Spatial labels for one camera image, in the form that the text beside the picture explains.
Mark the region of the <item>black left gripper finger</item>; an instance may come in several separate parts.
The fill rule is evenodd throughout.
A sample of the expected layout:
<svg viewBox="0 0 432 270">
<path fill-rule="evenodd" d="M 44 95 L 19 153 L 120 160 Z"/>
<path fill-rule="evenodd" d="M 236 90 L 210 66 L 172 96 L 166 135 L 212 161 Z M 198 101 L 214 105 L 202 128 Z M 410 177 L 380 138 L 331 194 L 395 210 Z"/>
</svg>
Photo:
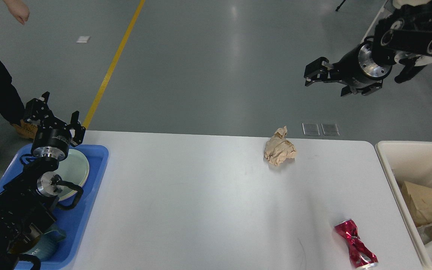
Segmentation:
<svg viewBox="0 0 432 270">
<path fill-rule="evenodd" d="M 58 119 L 48 106 L 50 92 L 46 91 L 41 97 L 31 99 L 26 103 L 23 122 L 40 128 L 56 129 L 61 127 Z"/>
<path fill-rule="evenodd" d="M 79 111 L 74 111 L 71 114 L 70 123 L 66 124 L 64 127 L 64 129 L 69 132 L 69 144 L 72 147 L 77 147 L 78 145 L 82 144 L 86 133 L 86 128 L 81 125 L 79 116 Z"/>
</svg>

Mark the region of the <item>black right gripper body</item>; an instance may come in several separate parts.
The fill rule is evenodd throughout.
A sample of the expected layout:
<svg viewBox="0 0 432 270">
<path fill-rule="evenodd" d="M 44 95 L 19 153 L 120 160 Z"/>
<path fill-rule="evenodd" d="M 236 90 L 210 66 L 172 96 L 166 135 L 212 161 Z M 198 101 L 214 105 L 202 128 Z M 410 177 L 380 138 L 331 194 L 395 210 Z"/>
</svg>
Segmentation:
<svg viewBox="0 0 432 270">
<path fill-rule="evenodd" d="M 339 82 L 362 89 L 389 76 L 392 66 L 379 64 L 372 57 L 372 41 L 359 44 L 336 63 Z"/>
</svg>

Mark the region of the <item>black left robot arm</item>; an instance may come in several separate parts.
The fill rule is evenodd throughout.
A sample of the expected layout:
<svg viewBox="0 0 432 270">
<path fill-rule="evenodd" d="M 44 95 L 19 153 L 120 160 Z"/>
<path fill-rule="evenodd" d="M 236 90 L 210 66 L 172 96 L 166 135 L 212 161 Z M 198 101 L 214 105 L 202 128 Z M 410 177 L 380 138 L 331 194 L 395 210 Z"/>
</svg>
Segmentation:
<svg viewBox="0 0 432 270">
<path fill-rule="evenodd" d="M 0 192 L 0 270 L 13 270 L 20 261 L 41 268 L 41 260 L 25 252 L 10 253 L 18 242 L 30 243 L 56 222 L 53 210 L 72 210 L 84 190 L 81 186 L 55 174 L 70 146 L 82 144 L 86 128 L 79 122 L 79 111 L 69 123 L 57 118 L 48 107 L 50 93 L 26 103 L 23 120 L 37 126 L 31 152 L 32 159 L 22 172 L 6 183 Z"/>
</svg>

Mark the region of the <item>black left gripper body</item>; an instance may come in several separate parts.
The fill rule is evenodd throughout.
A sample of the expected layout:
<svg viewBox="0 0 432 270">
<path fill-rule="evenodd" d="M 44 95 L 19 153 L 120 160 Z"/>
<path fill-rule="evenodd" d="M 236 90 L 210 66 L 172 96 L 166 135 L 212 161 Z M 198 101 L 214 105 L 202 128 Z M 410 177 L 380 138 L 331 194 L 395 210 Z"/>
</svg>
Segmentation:
<svg viewBox="0 0 432 270">
<path fill-rule="evenodd" d="M 67 158 L 71 142 L 71 133 L 67 129 L 53 129 L 38 126 L 31 154 L 34 157 L 50 157 L 57 161 Z"/>
</svg>

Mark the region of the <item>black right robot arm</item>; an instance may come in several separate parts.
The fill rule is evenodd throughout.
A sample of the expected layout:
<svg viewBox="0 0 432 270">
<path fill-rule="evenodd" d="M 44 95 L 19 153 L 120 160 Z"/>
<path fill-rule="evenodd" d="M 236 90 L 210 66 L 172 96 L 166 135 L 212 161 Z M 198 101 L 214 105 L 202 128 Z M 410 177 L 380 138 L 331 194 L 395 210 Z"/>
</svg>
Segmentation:
<svg viewBox="0 0 432 270">
<path fill-rule="evenodd" d="M 413 79 L 432 63 L 432 0 L 394 3 L 389 16 L 379 20 L 371 35 L 346 53 L 339 62 L 319 57 L 305 67 L 305 86 L 343 84 L 341 97 L 367 96 L 383 87 L 394 65 L 403 70 L 398 84 Z"/>
</svg>

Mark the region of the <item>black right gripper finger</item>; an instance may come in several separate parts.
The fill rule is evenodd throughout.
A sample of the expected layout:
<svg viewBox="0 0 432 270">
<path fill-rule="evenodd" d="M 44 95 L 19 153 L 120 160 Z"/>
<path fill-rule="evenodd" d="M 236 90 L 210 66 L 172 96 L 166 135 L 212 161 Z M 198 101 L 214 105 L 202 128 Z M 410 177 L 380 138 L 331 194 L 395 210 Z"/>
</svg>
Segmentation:
<svg viewBox="0 0 432 270">
<path fill-rule="evenodd" d="M 326 57 L 319 57 L 306 65 L 303 77 L 305 78 L 304 85 L 306 87 L 316 82 L 346 84 L 343 82 L 337 65 L 330 63 Z"/>
<path fill-rule="evenodd" d="M 373 84 L 370 84 L 366 87 L 362 87 L 362 88 L 355 88 L 355 87 L 351 87 L 351 86 L 345 86 L 343 87 L 343 89 L 341 90 L 341 97 L 346 97 L 348 95 L 351 94 L 361 94 L 362 96 L 368 96 L 380 89 L 382 89 L 383 87 L 383 81 L 377 81 Z"/>
</svg>

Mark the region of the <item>person's left hand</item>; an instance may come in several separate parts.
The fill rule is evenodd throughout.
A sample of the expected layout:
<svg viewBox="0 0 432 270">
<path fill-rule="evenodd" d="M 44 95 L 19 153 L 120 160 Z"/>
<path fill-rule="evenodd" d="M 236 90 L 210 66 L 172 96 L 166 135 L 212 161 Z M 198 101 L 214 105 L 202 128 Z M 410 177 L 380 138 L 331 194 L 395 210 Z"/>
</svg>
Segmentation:
<svg viewBox="0 0 432 270">
<path fill-rule="evenodd" d="M 25 25 L 29 20 L 30 10 L 23 0 L 3 0 L 10 14 L 21 25 Z"/>
</svg>

